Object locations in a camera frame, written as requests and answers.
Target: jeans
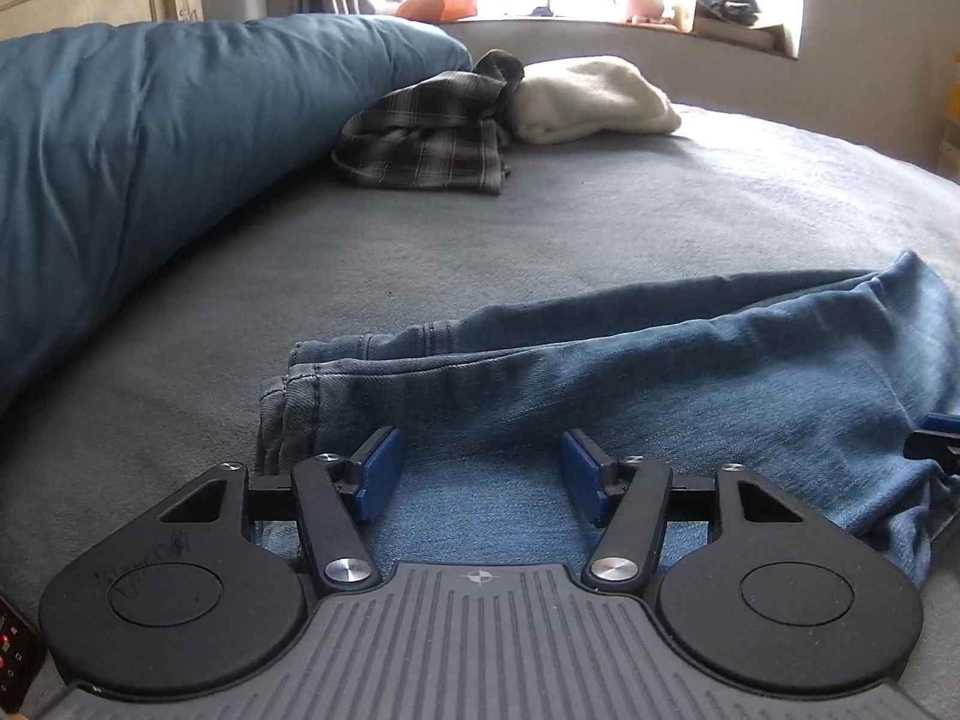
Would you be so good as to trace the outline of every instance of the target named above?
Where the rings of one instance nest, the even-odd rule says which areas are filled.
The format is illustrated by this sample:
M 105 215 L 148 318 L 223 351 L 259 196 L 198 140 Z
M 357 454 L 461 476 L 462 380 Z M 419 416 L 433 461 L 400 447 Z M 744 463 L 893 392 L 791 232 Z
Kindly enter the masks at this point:
M 907 252 L 885 271 L 637 284 L 396 335 L 299 343 L 264 383 L 257 471 L 407 433 L 400 485 L 365 529 L 395 560 L 564 562 L 599 533 L 571 507 L 559 435 L 712 475 L 745 464 L 864 538 L 915 583 L 960 507 L 960 477 L 902 456 L 929 412 L 960 410 L 953 296 Z M 661 569 L 704 543 L 672 526 Z M 296 528 L 267 528 L 291 548 Z

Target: blue clamp pad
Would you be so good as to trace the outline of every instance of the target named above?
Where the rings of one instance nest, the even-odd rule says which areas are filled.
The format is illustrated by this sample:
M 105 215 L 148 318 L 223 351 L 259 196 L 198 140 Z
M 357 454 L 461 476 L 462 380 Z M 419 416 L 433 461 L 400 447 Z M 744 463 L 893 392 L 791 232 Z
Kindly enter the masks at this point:
M 960 436 L 960 416 L 951 413 L 929 413 L 920 423 L 920 429 Z
M 361 466 L 353 495 L 353 521 L 370 522 L 383 511 L 403 472 L 404 435 L 398 428 L 380 428 L 350 458 Z
M 595 527 L 604 528 L 619 503 L 610 495 L 601 473 L 602 460 L 606 459 L 608 464 L 611 461 L 606 456 L 603 459 L 592 456 L 582 445 L 583 438 L 579 430 L 560 435 L 560 474 L 577 511 Z M 600 451 L 595 445 L 590 448 Z

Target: blue clamp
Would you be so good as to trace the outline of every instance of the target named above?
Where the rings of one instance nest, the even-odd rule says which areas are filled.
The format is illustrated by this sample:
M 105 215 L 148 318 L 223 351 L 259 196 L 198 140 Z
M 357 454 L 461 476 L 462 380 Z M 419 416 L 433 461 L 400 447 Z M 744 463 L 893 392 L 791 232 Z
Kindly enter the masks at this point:
M 960 416 L 929 413 L 904 442 L 904 458 L 937 461 L 944 473 L 960 473 Z
M 403 472 L 402 430 L 382 427 L 348 458 L 331 458 L 334 488 L 354 522 L 376 519 L 394 494 Z
M 560 435 L 560 473 L 574 506 L 597 528 L 610 522 L 632 478 L 576 428 Z

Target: blue pillow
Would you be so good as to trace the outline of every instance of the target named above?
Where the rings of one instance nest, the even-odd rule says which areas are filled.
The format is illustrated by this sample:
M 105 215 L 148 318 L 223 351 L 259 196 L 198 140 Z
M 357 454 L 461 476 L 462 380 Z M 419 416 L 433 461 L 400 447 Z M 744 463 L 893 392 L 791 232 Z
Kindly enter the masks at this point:
M 406 20 L 59 29 L 0 43 L 0 413 L 179 247 L 467 50 Z

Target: plaid shirt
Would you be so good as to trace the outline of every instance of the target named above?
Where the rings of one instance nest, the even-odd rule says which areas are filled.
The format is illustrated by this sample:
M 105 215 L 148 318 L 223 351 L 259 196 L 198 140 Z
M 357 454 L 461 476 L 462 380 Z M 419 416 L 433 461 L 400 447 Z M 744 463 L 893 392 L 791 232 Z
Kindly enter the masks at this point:
M 472 73 L 449 71 L 397 90 L 350 119 L 333 164 L 355 184 L 499 194 L 510 143 L 499 120 L 523 79 L 517 57 L 485 55 Z

